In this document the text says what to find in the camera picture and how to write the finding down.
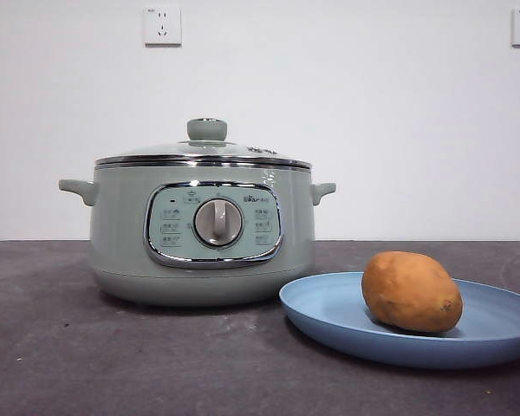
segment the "silver knob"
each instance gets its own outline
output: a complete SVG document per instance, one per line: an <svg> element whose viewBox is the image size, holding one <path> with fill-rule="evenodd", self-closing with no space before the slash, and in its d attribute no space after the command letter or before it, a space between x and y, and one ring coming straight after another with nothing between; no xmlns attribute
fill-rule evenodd
<svg viewBox="0 0 520 416"><path fill-rule="evenodd" d="M243 219L239 209L225 199L211 199L197 210L194 228L207 244L223 246L232 243L240 234Z"/></svg>

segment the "button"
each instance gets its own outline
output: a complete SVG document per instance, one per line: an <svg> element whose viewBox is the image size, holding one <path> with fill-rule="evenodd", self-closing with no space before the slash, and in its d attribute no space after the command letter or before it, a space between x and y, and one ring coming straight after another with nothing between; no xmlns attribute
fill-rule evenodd
<svg viewBox="0 0 520 416"><path fill-rule="evenodd" d="M254 210L254 218L255 219L269 219L271 218L270 210L266 210L265 208L256 208Z"/></svg>
<svg viewBox="0 0 520 416"><path fill-rule="evenodd" d="M185 194L183 198L183 202L185 204L198 204L200 202L200 198L198 197L195 191L189 191Z"/></svg>
<svg viewBox="0 0 520 416"><path fill-rule="evenodd" d="M160 243L163 247L181 247L183 241L181 236L164 236Z"/></svg>
<svg viewBox="0 0 520 416"><path fill-rule="evenodd" d="M271 222L270 221L257 221L255 226L256 226L257 232L271 231Z"/></svg>
<svg viewBox="0 0 520 416"><path fill-rule="evenodd" d="M181 219L179 208L166 208L162 210L162 219Z"/></svg>
<svg viewBox="0 0 520 416"><path fill-rule="evenodd" d="M181 232L179 229L179 221L168 221L167 223L163 223L159 230L162 234L179 234Z"/></svg>
<svg viewBox="0 0 520 416"><path fill-rule="evenodd" d="M269 236L266 236L266 235L255 236L254 242L255 242L256 245L268 245L269 244L268 237Z"/></svg>

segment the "cooker base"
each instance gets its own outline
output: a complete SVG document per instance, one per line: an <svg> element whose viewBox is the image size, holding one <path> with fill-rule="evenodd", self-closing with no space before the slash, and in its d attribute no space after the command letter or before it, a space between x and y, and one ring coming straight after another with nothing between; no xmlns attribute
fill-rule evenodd
<svg viewBox="0 0 520 416"><path fill-rule="evenodd" d="M158 306L221 306L276 298L287 282L309 273L310 264L290 270L225 277L145 277L94 269L102 290L131 302Z"/></svg>

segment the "plastic plate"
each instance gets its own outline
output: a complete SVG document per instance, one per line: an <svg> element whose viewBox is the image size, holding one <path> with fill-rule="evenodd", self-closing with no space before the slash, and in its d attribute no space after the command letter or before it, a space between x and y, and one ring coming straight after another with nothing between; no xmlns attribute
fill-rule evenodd
<svg viewBox="0 0 520 416"><path fill-rule="evenodd" d="M331 273L287 283L279 297L306 335L346 354L420 368L475 368L520 357L520 295L456 280L464 309L457 326L421 334L378 323L362 297L362 272Z"/></svg>

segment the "gray countertop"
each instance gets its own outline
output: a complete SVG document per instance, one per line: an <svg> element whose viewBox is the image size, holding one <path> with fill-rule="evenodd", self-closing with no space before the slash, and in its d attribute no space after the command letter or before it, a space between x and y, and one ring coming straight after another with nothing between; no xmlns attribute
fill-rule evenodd
<svg viewBox="0 0 520 416"><path fill-rule="evenodd" d="M135 305L98 290L88 242L0 242L0 415L520 415L520 359L394 367L326 348L279 301ZM317 242L315 273L382 250L520 293L520 242Z"/></svg>

